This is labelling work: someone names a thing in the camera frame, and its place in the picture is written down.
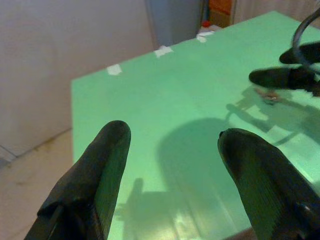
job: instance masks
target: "floor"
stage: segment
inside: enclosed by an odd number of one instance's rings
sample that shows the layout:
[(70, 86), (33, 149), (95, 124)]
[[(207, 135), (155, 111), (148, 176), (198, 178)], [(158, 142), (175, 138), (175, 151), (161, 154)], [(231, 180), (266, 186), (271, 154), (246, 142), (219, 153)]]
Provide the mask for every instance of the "floor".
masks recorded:
[(0, 239), (22, 240), (57, 180), (72, 166), (72, 131), (0, 168)]

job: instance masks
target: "orange object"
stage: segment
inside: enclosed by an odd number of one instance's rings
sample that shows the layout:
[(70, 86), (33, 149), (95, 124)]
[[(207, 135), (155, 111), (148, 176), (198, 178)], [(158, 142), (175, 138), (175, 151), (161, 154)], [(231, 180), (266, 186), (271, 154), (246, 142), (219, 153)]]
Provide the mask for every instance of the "orange object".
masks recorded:
[(232, 0), (210, 0), (209, 8), (211, 10), (217, 10), (224, 14), (230, 15), (232, 7)]

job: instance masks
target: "green tabletop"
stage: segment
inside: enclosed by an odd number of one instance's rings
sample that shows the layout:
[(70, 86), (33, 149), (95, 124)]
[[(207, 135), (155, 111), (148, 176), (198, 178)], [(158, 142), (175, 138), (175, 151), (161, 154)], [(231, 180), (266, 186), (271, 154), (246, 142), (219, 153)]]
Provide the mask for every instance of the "green tabletop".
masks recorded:
[[(265, 104), (248, 75), (280, 66), (299, 23), (277, 12), (188, 40), (72, 83), (77, 160), (107, 122), (131, 128), (131, 146), (109, 240), (219, 240), (250, 226), (218, 154), (220, 131), (243, 128), (280, 148), (314, 185), (320, 182), (320, 99), (279, 91)], [(309, 27), (302, 42), (320, 39)]]

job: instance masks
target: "black cable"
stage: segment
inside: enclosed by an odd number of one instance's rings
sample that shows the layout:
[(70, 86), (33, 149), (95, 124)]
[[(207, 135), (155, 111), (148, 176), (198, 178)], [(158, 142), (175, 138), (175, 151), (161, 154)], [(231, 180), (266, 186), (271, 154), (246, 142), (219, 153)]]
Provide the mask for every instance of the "black cable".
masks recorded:
[(306, 28), (317, 18), (320, 17), (320, 7), (310, 16), (308, 16), (300, 25), (299, 27), (296, 29), (294, 35), (293, 35), (293, 39), (292, 39), (292, 51), (294, 54), (294, 57), (296, 58), (296, 60), (302, 64), (304, 66), (305, 69), (316, 73), (318, 75), (320, 75), (320, 70), (316, 69), (315, 67), (312, 67), (312, 63), (310, 63), (305, 56), (303, 55), (303, 53), (301, 52), (300, 49), (300, 41), (301, 41), (301, 37), (302, 34), (304, 33), (304, 31), (306, 30)]

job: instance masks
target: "white tape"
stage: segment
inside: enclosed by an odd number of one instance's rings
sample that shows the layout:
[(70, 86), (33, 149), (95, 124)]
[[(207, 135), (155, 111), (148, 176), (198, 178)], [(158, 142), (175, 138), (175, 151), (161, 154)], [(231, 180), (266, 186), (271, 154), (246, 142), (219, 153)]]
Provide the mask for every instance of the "white tape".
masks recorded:
[(115, 64), (115, 65), (112, 65), (112, 66), (108, 66), (106, 68), (107, 72), (109, 75), (118, 75), (120, 73), (122, 73), (122, 70), (121, 70), (121, 67), (119, 64)]
[(206, 32), (200, 32), (196, 35), (196, 39), (200, 42), (200, 43), (205, 43), (207, 41), (206, 36), (212, 35), (214, 34), (214, 31), (206, 31)]
[(161, 56), (172, 53), (173, 50), (169, 46), (161, 46), (158, 50), (155, 50), (154, 53), (157, 58), (160, 58)]

